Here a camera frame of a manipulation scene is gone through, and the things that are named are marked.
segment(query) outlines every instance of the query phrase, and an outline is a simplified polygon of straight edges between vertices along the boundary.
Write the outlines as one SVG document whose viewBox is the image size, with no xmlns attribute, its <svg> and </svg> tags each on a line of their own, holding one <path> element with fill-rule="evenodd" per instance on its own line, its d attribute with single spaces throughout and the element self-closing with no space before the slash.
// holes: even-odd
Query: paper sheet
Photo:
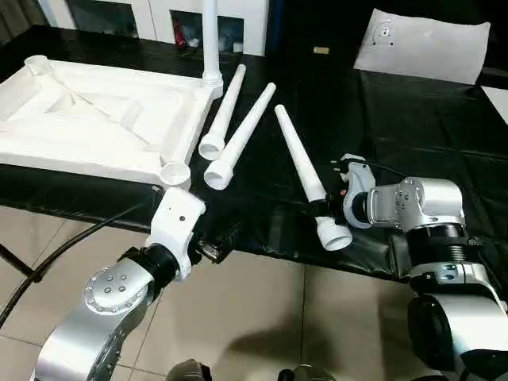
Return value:
<svg viewBox="0 0 508 381">
<path fill-rule="evenodd" d="M 474 84 L 491 24 L 458 25 L 374 9 L 355 68 Z"/>
</svg>

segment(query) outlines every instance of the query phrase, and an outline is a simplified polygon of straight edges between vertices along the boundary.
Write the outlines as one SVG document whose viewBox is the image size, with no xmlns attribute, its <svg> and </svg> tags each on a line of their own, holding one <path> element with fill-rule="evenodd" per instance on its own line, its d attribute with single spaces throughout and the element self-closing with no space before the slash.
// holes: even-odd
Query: black plastic sheet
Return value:
<svg viewBox="0 0 508 381">
<path fill-rule="evenodd" d="M 33 54 L 54 60 L 200 76 L 199 56 L 173 45 L 93 33 L 32 28 L 0 51 L 3 80 Z M 337 70 L 328 57 L 280 62 L 222 56 L 226 83 L 241 61 L 247 74 L 229 137 L 268 82 L 278 86 L 224 191 L 202 180 L 208 162 L 197 151 L 191 191 L 206 203 L 198 229 L 211 240 L 228 237 L 236 249 L 383 279 L 403 280 L 410 268 L 406 240 L 389 229 L 352 229 L 354 242 L 326 252 L 287 151 L 273 107 L 287 108 L 325 188 L 333 191 L 341 156 L 355 153 L 409 175 L 456 182 L 471 233 L 484 241 L 484 259 L 508 289 L 508 126 L 480 87 L 428 79 Z M 215 102 L 203 133 L 220 102 Z M 378 184 L 401 179 L 372 168 Z M 115 225 L 148 232 L 160 194 L 151 185 L 32 168 L 0 166 L 0 203 L 37 213 L 101 221 L 152 198 L 153 204 Z"/>
</svg>

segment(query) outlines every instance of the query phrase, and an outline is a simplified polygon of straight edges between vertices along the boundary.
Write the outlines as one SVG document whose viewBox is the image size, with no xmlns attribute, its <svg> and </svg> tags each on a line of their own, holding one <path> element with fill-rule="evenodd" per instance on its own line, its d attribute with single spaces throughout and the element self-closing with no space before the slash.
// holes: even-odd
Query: white tray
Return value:
<svg viewBox="0 0 508 381">
<path fill-rule="evenodd" d="M 33 56 L 0 85 L 0 163 L 189 187 L 221 89 L 202 79 Z"/>
</svg>

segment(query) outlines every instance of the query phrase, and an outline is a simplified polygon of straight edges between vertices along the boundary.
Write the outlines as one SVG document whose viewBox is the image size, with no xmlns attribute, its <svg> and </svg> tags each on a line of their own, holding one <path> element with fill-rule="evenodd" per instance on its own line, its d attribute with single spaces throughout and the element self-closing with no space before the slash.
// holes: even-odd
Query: robotic arm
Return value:
<svg viewBox="0 0 508 381">
<path fill-rule="evenodd" d="M 348 164 L 344 216 L 360 229 L 401 229 L 413 264 L 408 309 L 415 354 L 449 379 L 508 379 L 506 306 L 468 239 L 462 194 L 448 180 L 409 177 L 373 187 L 365 165 Z"/>
<path fill-rule="evenodd" d="M 417 293 L 408 322 L 417 356 L 449 379 L 508 379 L 508 317 L 468 239 L 458 186 L 409 177 L 376 187 L 367 165 L 349 162 L 347 169 L 341 213 L 348 223 L 406 234 Z M 189 275 L 193 252 L 220 262 L 220 250 L 193 234 L 204 212 L 192 194 L 169 189 L 146 247 L 131 248 L 90 278 L 78 308 L 45 342 L 32 380 L 109 380 L 125 338 L 165 286 Z"/>
<path fill-rule="evenodd" d="M 184 190 L 169 189 L 152 220 L 146 247 L 131 248 L 112 267 L 88 280 L 81 303 L 44 343 L 36 381 L 109 380 L 121 346 L 148 306 L 172 280 L 191 271 L 188 250 L 205 204 Z"/>
</svg>

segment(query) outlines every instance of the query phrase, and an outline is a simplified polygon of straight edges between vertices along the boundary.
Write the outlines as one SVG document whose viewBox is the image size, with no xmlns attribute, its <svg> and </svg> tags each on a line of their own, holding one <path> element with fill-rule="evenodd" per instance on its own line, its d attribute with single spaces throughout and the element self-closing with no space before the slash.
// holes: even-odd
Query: tile floor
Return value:
<svg viewBox="0 0 508 381">
<path fill-rule="evenodd" d="M 35 265 L 86 224 L 0 208 L 0 242 Z M 145 235 L 103 229 L 58 261 L 0 330 L 0 379 L 29 379 L 44 339 L 77 303 L 88 277 Z M 22 276 L 0 261 L 0 306 Z M 195 358 L 218 381 L 272 381 L 300 362 L 338 380 L 432 374 L 410 351 L 404 286 L 245 253 L 205 260 L 152 304 L 122 350 L 114 381 L 163 381 Z"/>
</svg>

